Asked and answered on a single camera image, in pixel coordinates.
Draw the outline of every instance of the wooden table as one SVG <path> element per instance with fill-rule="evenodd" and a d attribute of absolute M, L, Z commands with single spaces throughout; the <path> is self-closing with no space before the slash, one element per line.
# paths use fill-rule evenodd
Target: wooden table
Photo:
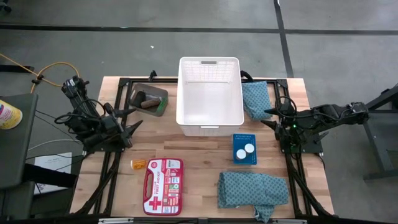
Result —
<path fill-rule="evenodd" d="M 100 102 L 114 104 L 119 78 L 104 77 L 98 99 Z M 304 80 L 302 78 L 288 78 L 287 81 L 290 97 L 296 102 L 298 110 L 308 109 L 309 104 Z M 142 209 L 145 170 L 132 170 L 130 166 L 132 159 L 149 160 L 156 157 L 174 157 L 184 161 L 183 209 L 180 217 L 253 218 L 252 206 L 217 208 L 216 186 L 219 173 L 222 171 L 251 170 L 278 176 L 286 179 L 289 187 L 285 157 L 280 152 L 279 143 L 275 140 L 273 130 L 258 121 L 251 121 L 245 114 L 245 122 L 239 132 L 256 135 L 257 165 L 236 166 L 232 162 L 231 137 L 186 137 L 183 135 L 175 122 L 176 83 L 152 85 L 168 91 L 169 104 L 164 115 L 159 118 L 137 111 L 128 116 L 127 125 L 140 119 L 144 122 L 132 137 L 133 147 L 122 153 L 112 216 L 146 216 Z M 271 103 L 274 103 L 274 90 L 270 85 L 269 93 Z M 81 208 L 97 187 L 103 157 L 103 152 L 96 152 L 83 161 L 71 212 Z M 308 188 L 324 208 L 333 213 L 321 160 L 313 154 L 303 154 L 302 159 Z M 104 191 L 104 201 L 107 191 L 108 189 Z M 301 210 L 305 212 L 300 190 L 298 190 L 298 199 Z M 287 205 L 277 206 L 272 215 L 272 218 L 292 217 L 294 217 L 294 211 L 291 198 Z"/>

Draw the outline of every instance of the blue tray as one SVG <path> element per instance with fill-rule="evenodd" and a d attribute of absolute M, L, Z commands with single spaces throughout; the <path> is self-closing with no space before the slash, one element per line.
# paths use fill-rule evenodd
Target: blue tray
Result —
<path fill-rule="evenodd" d="M 233 159 L 236 165 L 256 165 L 257 164 L 257 146 L 256 146 L 256 135 L 255 134 L 233 134 Z M 254 152 L 247 155 L 244 159 L 236 158 L 236 151 L 244 149 L 246 144 L 252 144 L 254 146 Z"/>

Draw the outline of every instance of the concrete floor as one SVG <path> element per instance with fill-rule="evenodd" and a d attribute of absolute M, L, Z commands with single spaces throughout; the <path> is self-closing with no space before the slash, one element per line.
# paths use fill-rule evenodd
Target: concrete floor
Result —
<path fill-rule="evenodd" d="M 0 21 L 18 24 L 135 27 L 213 27 L 277 29 L 271 0 L 99 0 L 26 2 L 12 0 Z M 280 0 L 286 29 L 397 30 L 398 0 Z M 175 76 L 184 56 L 237 57 L 255 77 L 286 77 L 279 34 L 153 32 L 58 32 L 1 30 L 0 52 L 20 63 L 42 67 L 74 64 L 90 81 L 97 98 L 105 75 Z M 287 35 L 295 77 L 305 80 L 312 106 L 368 102 L 398 83 L 396 35 Z M 0 63 L 8 63 L 0 58 Z M 55 67 L 49 79 L 62 83 L 73 71 Z M 2 73 L 0 95 L 28 93 L 32 75 Z M 38 110 L 58 116 L 71 110 L 63 93 L 40 85 Z M 31 146 L 67 139 L 35 120 Z M 377 171 L 361 126 L 341 126 L 323 140 L 326 175 L 335 213 L 345 218 L 398 221 L 398 178 L 364 182 Z M 47 145 L 30 156 L 63 151 L 80 153 L 73 142 Z"/>

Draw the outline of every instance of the patterned fabric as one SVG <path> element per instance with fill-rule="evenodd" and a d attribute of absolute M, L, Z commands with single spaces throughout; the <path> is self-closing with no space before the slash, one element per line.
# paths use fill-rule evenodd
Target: patterned fabric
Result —
<path fill-rule="evenodd" d="M 267 82 L 242 83 L 243 107 L 253 120 L 270 118 L 264 110 L 271 109 Z"/>
<path fill-rule="evenodd" d="M 221 172 L 218 207 L 254 206 L 254 217 L 268 222 L 275 205 L 287 204 L 289 192 L 283 178 L 252 172 Z"/>

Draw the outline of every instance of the laundry basket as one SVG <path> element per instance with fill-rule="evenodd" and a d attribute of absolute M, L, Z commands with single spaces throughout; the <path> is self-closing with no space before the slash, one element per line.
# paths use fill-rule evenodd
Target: laundry basket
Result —
<path fill-rule="evenodd" d="M 176 120 L 186 136 L 230 136 L 243 124 L 239 60 L 183 57 Z"/>

